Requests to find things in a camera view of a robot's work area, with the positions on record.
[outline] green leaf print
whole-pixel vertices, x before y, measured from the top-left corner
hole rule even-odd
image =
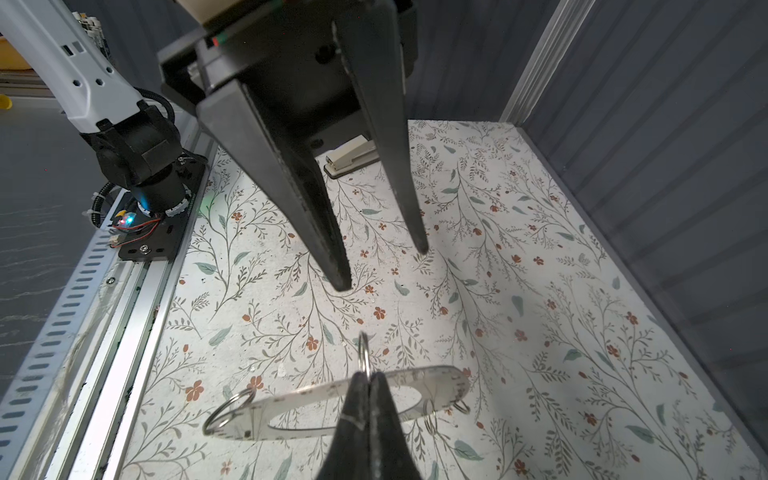
[[[275,480],[286,480],[288,478],[288,470],[290,470],[290,462],[293,459],[293,453],[288,456],[283,463],[280,464],[280,468],[275,473]]]
[[[603,362],[605,362],[605,364],[606,364],[606,365],[610,366],[610,367],[611,367],[611,369],[615,370],[615,368],[614,368],[614,364],[613,364],[613,363],[611,363],[611,361],[608,359],[608,357],[606,357],[605,355],[603,355],[603,353],[602,353],[602,352],[597,352],[597,351],[596,351],[595,353],[597,353],[597,355],[600,357],[600,360],[602,360]]]
[[[216,346],[216,345],[218,345],[219,343],[222,343],[222,342],[224,341],[224,339],[225,339],[225,338],[227,338],[227,335],[229,335],[229,333],[230,333],[230,330],[232,330],[232,326],[231,326],[231,325],[230,325],[230,326],[228,326],[228,327],[227,327],[227,328],[225,328],[225,329],[221,329],[221,330],[219,330],[219,333],[217,333],[216,335],[214,335],[213,337],[211,337],[211,339],[210,339],[210,340],[208,340],[208,345],[210,345],[210,346]]]
[[[438,480],[440,478],[440,470],[437,468],[437,462],[432,460],[432,473],[427,480]]]
[[[304,292],[306,292],[306,282],[301,284],[301,288],[299,288],[299,290],[294,293],[293,296],[302,296]]]
[[[474,448],[462,442],[461,440],[456,440],[456,443],[453,444],[453,447],[456,450],[456,455],[462,457],[465,460],[475,460],[476,462],[478,460],[482,460],[482,457],[478,455]]]
[[[518,309],[518,313],[520,316],[523,316],[523,297],[514,295],[512,297],[512,305],[515,306],[516,309]]]
[[[667,424],[667,420],[664,420],[664,404],[663,403],[656,405],[656,416],[659,417],[659,422],[661,422],[661,425]]]
[[[395,288],[397,289],[398,292],[400,292],[400,295],[402,296],[406,296],[409,293],[411,293],[411,290],[408,290],[403,285],[400,285],[399,283],[397,283],[397,280],[395,280]]]
[[[326,326],[325,323],[323,324],[323,335],[326,336],[326,340],[328,340],[328,343],[330,343],[331,345],[336,345],[333,342],[333,335],[331,334],[331,331],[328,330],[328,327]]]
[[[648,443],[654,442],[654,434],[649,429],[645,429],[643,427],[638,427],[635,425],[627,425],[627,429],[630,432],[637,435],[637,437],[643,442],[648,442]]]
[[[216,267],[210,263],[195,262],[195,265],[197,265],[197,268],[206,275],[213,275],[216,273]]]
[[[250,252],[240,252],[237,254],[237,257],[235,257],[235,261],[232,263],[233,265],[237,265],[245,256]]]
[[[568,360],[576,360],[581,356],[584,356],[584,355],[578,350],[570,349],[568,350],[568,353],[565,354],[565,358],[563,359],[563,362],[567,362]]]

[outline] black mounting plate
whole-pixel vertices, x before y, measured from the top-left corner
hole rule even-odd
[[[187,228],[192,209],[194,207],[195,197],[197,191],[200,188],[200,182],[203,179],[205,173],[206,163],[197,159],[189,159],[184,165],[179,165],[178,162],[174,162],[174,169],[179,174],[182,183],[192,192],[192,198],[189,200],[190,204],[187,209],[173,217],[165,217],[158,225],[154,232],[144,240],[138,242],[129,243],[123,245],[120,248],[118,256],[121,260],[133,260],[137,262],[145,262],[148,260],[173,260],[178,254],[179,247],[181,246],[181,239],[184,237],[184,231]],[[123,196],[121,201],[123,204],[118,206],[115,211],[123,210],[124,207],[133,199],[128,194]],[[147,217],[140,210],[135,209],[136,218],[134,224],[152,220]],[[133,240],[134,238],[141,237],[146,234],[148,230],[139,233],[129,233],[122,241]],[[146,253],[141,252],[141,246],[146,245],[149,251]]]

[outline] floral pattern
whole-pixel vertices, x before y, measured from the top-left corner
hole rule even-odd
[[[413,121],[409,136],[430,251],[416,254],[380,164],[326,179],[347,292],[218,153],[125,478],[314,478],[330,437],[232,442],[201,423],[245,388],[350,376],[361,330],[377,369],[447,363],[469,379],[468,415],[438,412],[434,434],[403,425],[424,479],[766,475],[514,127]],[[273,421],[332,425],[330,403]]]

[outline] gray wall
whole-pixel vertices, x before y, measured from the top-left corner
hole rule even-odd
[[[419,60],[410,118],[497,121],[558,0],[416,0]],[[157,51],[197,25],[170,0],[65,0],[101,20],[115,66],[160,90]]]
[[[523,128],[765,449],[768,2],[598,2]]]
[[[95,229],[81,212],[106,182],[61,112],[0,111],[0,398]]]

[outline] red flower print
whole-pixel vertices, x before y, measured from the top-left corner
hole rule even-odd
[[[200,394],[204,391],[203,380],[197,380],[191,387],[187,387],[184,393],[187,394],[187,401],[192,402],[200,398]]]
[[[317,344],[319,341],[315,340],[314,337],[310,337],[306,341],[306,348],[310,349],[310,352],[313,350],[317,350]]]
[[[528,469],[525,467],[525,462],[523,462],[521,459],[515,460],[515,473],[518,475],[527,475]]]
[[[261,382],[261,375],[250,377],[250,383],[245,388],[249,390],[261,390],[264,388],[264,384]]]

